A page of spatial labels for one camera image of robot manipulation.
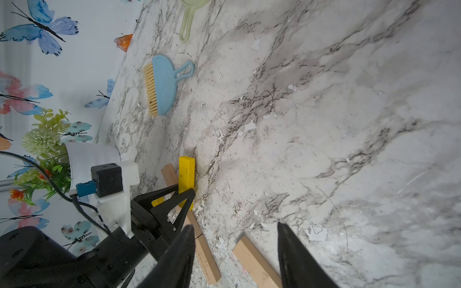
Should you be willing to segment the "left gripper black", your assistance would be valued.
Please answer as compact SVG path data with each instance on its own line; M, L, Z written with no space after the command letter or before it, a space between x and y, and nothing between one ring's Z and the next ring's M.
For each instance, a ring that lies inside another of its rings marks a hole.
M134 236L121 228L114 231L117 242L106 238L82 260L95 260L89 271L77 277L77 288L126 288L136 267L146 256L160 260L169 244L181 233L196 193L178 192L178 184L136 196L131 201Z

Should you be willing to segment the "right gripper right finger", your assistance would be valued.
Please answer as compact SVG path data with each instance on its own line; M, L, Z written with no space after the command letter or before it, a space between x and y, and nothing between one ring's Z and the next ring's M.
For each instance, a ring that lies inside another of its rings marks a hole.
M287 224L277 223L277 231L284 288L338 288Z

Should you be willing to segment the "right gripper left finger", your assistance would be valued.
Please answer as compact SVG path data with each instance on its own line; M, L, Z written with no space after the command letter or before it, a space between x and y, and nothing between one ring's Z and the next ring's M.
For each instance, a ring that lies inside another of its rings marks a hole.
M196 243L194 228L185 226L139 288L189 288Z

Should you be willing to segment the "wooden block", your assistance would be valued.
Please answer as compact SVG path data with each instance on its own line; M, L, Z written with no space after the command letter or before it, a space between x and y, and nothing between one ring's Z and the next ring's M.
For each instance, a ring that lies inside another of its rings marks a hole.
M210 285L217 284L222 275L192 211L187 213L187 221L188 224L191 224L194 228L196 255L206 281Z
M176 175L176 170L172 164L165 165L161 170L161 173L167 187L178 184L178 176Z
M246 235L233 249L235 257L259 288L282 288L282 279Z

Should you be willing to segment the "yellow block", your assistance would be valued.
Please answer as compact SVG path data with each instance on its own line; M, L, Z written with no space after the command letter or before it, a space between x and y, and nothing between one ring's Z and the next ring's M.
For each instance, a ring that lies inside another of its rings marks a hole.
M182 156L179 158L178 192L181 194L195 186L195 159Z

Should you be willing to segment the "wooden block top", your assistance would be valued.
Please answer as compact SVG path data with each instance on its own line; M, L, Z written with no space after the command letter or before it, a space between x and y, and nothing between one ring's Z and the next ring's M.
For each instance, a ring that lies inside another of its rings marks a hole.
M161 170L161 173L167 187L178 184L178 176L176 175L176 170L172 164L165 165Z

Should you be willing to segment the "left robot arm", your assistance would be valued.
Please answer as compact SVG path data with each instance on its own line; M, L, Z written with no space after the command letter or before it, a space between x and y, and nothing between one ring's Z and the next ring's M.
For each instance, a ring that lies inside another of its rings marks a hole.
M193 270L194 228L185 224L195 192L170 186L135 197L128 218L132 235L117 228L93 250L71 254L28 226L1 237L4 288L116 288L125 286L147 256L157 264L143 288L187 288Z

